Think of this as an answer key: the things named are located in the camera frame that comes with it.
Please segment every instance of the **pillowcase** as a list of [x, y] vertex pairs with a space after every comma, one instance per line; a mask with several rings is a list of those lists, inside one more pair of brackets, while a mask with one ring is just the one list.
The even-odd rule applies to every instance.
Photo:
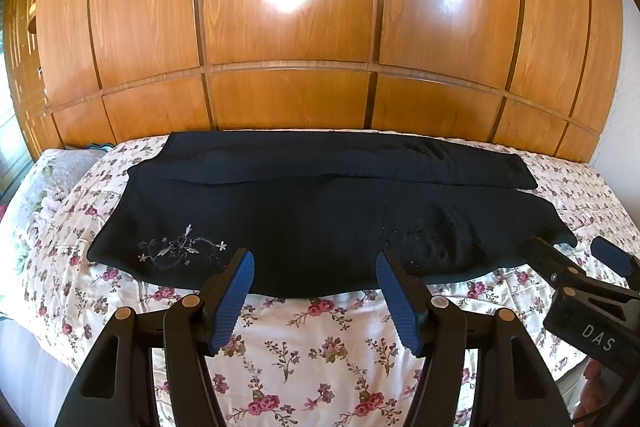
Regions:
[[0, 309], [47, 223], [102, 150], [49, 149], [25, 176], [0, 221]]

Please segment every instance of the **white wall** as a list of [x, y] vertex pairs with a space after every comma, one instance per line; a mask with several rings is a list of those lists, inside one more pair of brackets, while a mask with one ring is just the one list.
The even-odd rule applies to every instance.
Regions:
[[591, 163], [640, 226], [640, 12], [633, 0], [622, 9], [618, 85]]

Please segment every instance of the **pillow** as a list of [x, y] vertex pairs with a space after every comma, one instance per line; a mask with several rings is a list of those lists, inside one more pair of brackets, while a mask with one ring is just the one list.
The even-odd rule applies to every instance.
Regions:
[[25, 176], [0, 221], [0, 308], [47, 223], [80, 178], [104, 155], [102, 150], [49, 149]]

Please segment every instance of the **black device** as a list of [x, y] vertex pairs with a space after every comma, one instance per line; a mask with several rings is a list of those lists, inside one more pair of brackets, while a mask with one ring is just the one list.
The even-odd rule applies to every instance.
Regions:
[[[640, 273], [638, 260], [603, 238], [594, 256], [630, 289], [587, 277], [545, 241], [527, 242], [527, 262], [556, 293], [544, 325], [558, 337], [623, 377], [594, 427], [632, 427], [640, 419]], [[225, 420], [204, 357], [228, 341], [254, 277], [250, 252], [238, 250], [225, 271], [198, 295], [165, 311], [118, 309], [84, 361], [56, 427], [159, 427], [151, 349], [163, 347], [177, 427], [222, 427]], [[509, 309], [494, 315], [462, 311], [433, 296], [405, 272], [392, 251], [380, 253], [376, 275], [402, 345], [424, 358], [422, 377], [404, 427], [450, 427], [465, 349], [479, 349], [470, 427], [569, 427], [574, 422], [540, 353]]]

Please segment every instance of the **bed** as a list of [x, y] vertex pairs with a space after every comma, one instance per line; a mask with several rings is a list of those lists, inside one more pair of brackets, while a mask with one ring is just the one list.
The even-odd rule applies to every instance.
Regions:
[[[75, 371], [118, 307], [165, 309], [189, 293], [140, 282], [86, 259], [88, 246], [122, 195], [127, 168], [155, 156], [165, 140], [124, 142], [98, 159], [32, 237], [24, 269], [11, 281], [14, 290], [0, 301], [0, 311], [32, 331], [40, 346]], [[538, 181], [533, 193], [555, 205], [578, 239], [576, 248], [561, 245], [559, 250], [590, 276], [626, 285], [591, 256], [589, 245], [603, 235], [640, 255], [640, 233], [593, 168], [504, 146], [454, 141], [519, 154]], [[528, 266], [430, 290], [476, 312], [513, 309], [556, 379], [584, 359], [543, 328], [552, 290]], [[229, 343], [208, 363], [228, 425], [283, 427], [401, 425], [422, 367], [422, 361], [401, 346], [380, 291], [306, 301], [249, 295]], [[470, 418], [475, 352], [467, 351], [464, 367], [455, 421], [459, 426]], [[162, 350], [154, 350], [154, 378], [161, 424], [172, 426]]]

